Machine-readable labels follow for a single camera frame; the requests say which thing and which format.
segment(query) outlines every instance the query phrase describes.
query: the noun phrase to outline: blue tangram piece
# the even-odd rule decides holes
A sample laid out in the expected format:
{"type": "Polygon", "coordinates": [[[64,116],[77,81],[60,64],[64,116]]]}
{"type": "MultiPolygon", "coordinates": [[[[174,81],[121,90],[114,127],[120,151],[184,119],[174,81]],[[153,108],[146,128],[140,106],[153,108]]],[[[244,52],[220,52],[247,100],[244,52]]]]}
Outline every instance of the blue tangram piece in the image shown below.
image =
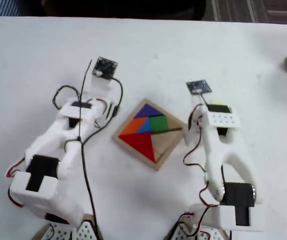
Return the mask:
{"type": "Polygon", "coordinates": [[[141,128],[137,131],[137,134],[151,133],[152,131],[153,131],[152,126],[151,126],[150,120],[148,118],[147,121],[145,121],[144,124],[141,126],[141,128]]]}
{"type": "Polygon", "coordinates": [[[146,103],[134,118],[154,117],[160,115],[164,114],[146,103]]]}

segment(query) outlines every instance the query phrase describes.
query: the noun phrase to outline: robotic arm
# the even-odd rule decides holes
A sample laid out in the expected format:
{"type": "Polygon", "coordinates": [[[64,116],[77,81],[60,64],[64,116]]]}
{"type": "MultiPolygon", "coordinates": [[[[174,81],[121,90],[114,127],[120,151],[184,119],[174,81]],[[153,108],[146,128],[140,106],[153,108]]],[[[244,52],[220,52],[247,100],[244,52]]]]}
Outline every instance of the robotic arm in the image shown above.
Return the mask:
{"type": "Polygon", "coordinates": [[[9,192],[36,216],[76,228],[81,224],[84,209],[69,196],[64,182],[76,173],[81,142],[94,132],[95,124],[103,127],[116,114],[118,107],[106,98],[116,67],[116,62],[99,58],[94,71],[101,75],[93,72],[91,88],[101,90],[100,94],[85,92],[81,103],[69,99],[49,129],[25,151],[25,171],[15,173],[9,192]],[[58,150],[65,152],[60,159],[52,157],[58,150]]]}
{"type": "MultiPolygon", "coordinates": [[[[201,127],[206,162],[204,182],[211,195],[219,202],[208,209],[202,225],[231,231],[263,231],[263,189],[256,167],[247,153],[239,131],[238,117],[225,105],[200,105],[192,113],[191,127],[186,134],[187,144],[201,127]],[[244,180],[224,182],[221,175],[223,164],[231,165],[244,180]]],[[[197,228],[203,204],[194,204],[190,223],[197,228]]]]}

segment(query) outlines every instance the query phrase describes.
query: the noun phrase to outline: tangram puzzle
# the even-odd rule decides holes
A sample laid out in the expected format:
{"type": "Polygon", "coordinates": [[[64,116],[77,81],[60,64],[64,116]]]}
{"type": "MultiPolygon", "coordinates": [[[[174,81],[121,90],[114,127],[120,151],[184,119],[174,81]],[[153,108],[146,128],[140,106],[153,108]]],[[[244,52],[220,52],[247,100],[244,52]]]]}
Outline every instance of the tangram puzzle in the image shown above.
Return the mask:
{"type": "Polygon", "coordinates": [[[184,123],[144,99],[114,135],[124,148],[159,170],[183,137],[184,123]]]}

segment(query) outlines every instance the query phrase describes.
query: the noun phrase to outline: white tabletop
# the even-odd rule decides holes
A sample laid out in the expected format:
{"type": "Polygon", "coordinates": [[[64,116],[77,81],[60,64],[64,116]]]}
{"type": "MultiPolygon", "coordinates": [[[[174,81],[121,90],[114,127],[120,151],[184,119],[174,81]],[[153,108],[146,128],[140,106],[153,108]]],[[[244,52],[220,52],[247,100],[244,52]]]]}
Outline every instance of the white tabletop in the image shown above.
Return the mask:
{"type": "MultiPolygon", "coordinates": [[[[155,172],[111,136],[143,98],[186,121],[195,99],[185,82],[200,79],[213,90],[205,95],[209,101],[238,112],[266,189],[266,230],[234,232],[233,239],[287,239],[286,55],[287,25],[0,17],[0,240],[30,239],[45,224],[8,201],[4,174],[55,119],[57,88],[80,88],[90,58],[98,56],[119,63],[115,77],[124,85],[119,115],[85,149],[105,240],[160,240],[199,202],[203,175],[182,164],[184,141],[155,172]]],[[[118,91],[116,85],[113,95],[118,91]]],[[[203,147],[190,161],[205,162],[203,147]]],[[[233,175],[226,171],[226,179],[233,175]]],[[[82,173],[70,184],[90,212],[82,173]]]]}

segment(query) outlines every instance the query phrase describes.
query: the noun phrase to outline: green tangram piece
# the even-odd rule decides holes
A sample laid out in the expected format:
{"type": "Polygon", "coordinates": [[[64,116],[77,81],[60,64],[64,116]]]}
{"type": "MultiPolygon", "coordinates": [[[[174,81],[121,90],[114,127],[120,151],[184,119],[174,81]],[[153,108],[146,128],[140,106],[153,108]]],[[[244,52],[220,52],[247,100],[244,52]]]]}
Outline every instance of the green tangram piece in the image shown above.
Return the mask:
{"type": "Polygon", "coordinates": [[[149,117],[150,125],[153,133],[168,131],[168,123],[166,116],[151,116],[149,117]]]}

